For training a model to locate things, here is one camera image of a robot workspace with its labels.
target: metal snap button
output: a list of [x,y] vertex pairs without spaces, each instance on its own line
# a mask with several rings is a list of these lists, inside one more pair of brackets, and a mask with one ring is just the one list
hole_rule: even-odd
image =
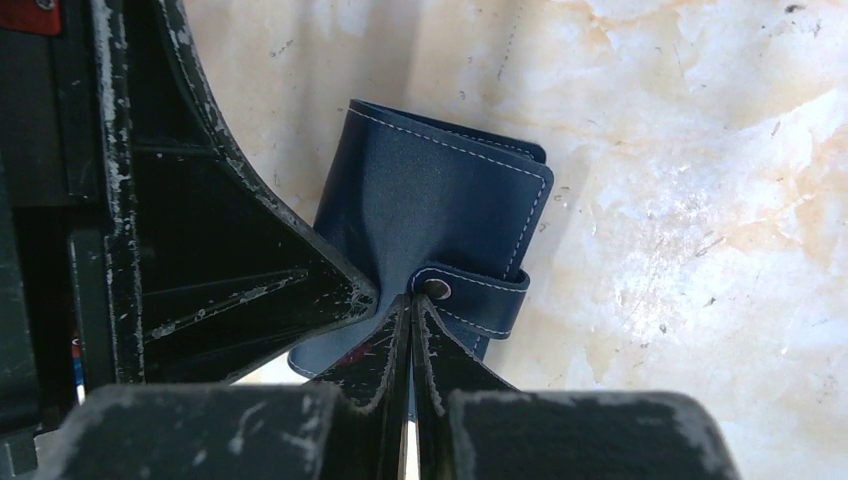
[[450,285],[441,278],[428,278],[424,280],[424,283],[421,284],[421,291],[430,297],[430,300],[445,300],[451,294]]

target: red object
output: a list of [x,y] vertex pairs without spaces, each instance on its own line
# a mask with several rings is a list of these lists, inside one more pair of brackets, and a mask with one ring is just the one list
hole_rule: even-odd
[[[53,5],[50,10],[38,6]],[[0,0],[0,27],[39,35],[59,35],[59,0]]]

